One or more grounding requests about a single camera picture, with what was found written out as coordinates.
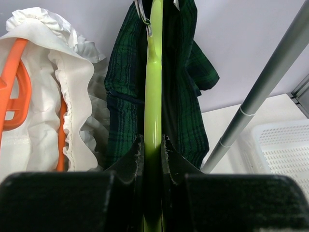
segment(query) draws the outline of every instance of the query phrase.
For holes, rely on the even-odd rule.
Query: white wall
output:
[[[0,0],[0,35],[16,9],[60,14],[108,57],[133,0]],[[202,111],[241,103],[304,0],[196,0],[195,40],[217,69],[219,83],[199,98]],[[290,92],[309,73],[309,47],[272,92]]]

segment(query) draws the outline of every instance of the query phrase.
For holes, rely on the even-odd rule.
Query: metal hook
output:
[[[148,37],[152,36],[153,33],[151,31],[150,20],[145,15],[142,0],[134,0],[134,3],[135,3],[135,7],[137,10],[137,14],[139,15],[139,18],[146,25],[147,36]]]

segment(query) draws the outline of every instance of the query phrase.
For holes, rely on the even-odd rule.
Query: lime green hanger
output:
[[[160,232],[162,224],[161,206],[161,157],[162,141],[162,30],[163,0],[153,0],[150,20],[145,16],[141,0],[135,0],[139,17],[146,25],[148,53],[145,86],[144,119],[144,231]]]

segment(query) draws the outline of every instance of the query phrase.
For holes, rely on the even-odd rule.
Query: plaid fabric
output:
[[[200,95],[199,90],[212,88],[219,77],[193,41],[197,21],[194,0],[179,0],[179,5],[180,11],[175,20],[179,24],[179,35],[176,60],[173,61],[176,63],[176,147],[199,168],[209,146],[197,96]],[[105,168],[118,161],[129,151],[136,137],[143,134],[146,57],[145,26],[132,4],[115,42],[105,78],[111,114]]]

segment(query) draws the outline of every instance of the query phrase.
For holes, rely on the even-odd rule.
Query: gray metal pole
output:
[[[210,173],[217,165],[308,43],[309,0],[306,0],[250,93],[202,167],[202,172]]]

